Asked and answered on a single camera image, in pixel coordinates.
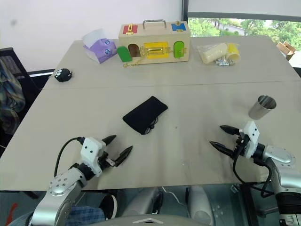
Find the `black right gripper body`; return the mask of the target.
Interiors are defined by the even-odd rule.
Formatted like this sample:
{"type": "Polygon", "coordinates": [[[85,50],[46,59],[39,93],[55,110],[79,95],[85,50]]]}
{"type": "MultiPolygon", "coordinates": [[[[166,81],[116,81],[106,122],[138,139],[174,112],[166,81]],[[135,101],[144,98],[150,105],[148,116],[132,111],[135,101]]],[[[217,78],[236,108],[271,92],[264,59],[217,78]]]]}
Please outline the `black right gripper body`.
{"type": "Polygon", "coordinates": [[[240,129],[235,129],[235,135],[238,135],[236,139],[236,146],[234,150],[234,158],[245,155],[246,146],[249,143],[249,136],[240,131],[240,129]]]}

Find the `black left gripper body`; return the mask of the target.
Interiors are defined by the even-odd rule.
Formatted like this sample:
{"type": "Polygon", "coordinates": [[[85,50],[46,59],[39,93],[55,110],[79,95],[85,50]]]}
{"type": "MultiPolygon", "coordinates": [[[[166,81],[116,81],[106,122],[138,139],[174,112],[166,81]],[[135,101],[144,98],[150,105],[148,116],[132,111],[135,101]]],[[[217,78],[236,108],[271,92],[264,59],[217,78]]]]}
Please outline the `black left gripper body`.
{"type": "Polygon", "coordinates": [[[109,158],[109,154],[106,151],[103,151],[101,156],[98,157],[97,163],[102,171],[109,167],[117,167],[116,162],[109,158]]]}

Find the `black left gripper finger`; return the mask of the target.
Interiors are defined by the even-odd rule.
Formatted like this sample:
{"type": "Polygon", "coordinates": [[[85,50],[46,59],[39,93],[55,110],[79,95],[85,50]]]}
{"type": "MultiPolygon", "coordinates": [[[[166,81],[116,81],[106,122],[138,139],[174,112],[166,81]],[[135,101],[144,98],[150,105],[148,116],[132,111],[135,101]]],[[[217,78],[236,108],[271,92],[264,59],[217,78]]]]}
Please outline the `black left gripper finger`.
{"type": "Polygon", "coordinates": [[[130,146],[126,148],[124,151],[122,151],[117,159],[114,160],[115,167],[118,167],[131,153],[133,149],[133,146],[130,146]]]}
{"type": "Polygon", "coordinates": [[[103,138],[102,141],[105,143],[106,146],[108,146],[115,138],[116,135],[110,135],[108,137],[103,138]]]}

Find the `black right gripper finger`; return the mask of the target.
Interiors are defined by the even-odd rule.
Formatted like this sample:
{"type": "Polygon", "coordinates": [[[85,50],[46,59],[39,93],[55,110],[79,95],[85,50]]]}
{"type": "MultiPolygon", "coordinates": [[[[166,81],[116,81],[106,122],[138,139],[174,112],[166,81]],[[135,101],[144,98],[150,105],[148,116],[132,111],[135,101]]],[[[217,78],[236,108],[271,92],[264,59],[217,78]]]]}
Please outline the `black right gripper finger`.
{"type": "Polygon", "coordinates": [[[228,149],[227,147],[225,147],[224,145],[215,142],[215,141],[209,141],[209,143],[219,152],[221,152],[224,155],[227,155],[230,158],[233,158],[234,156],[234,151],[228,149]]]}
{"type": "Polygon", "coordinates": [[[229,125],[221,125],[220,128],[226,132],[227,134],[231,134],[231,135],[240,135],[239,129],[235,128],[233,126],[229,126],[229,125]]]}

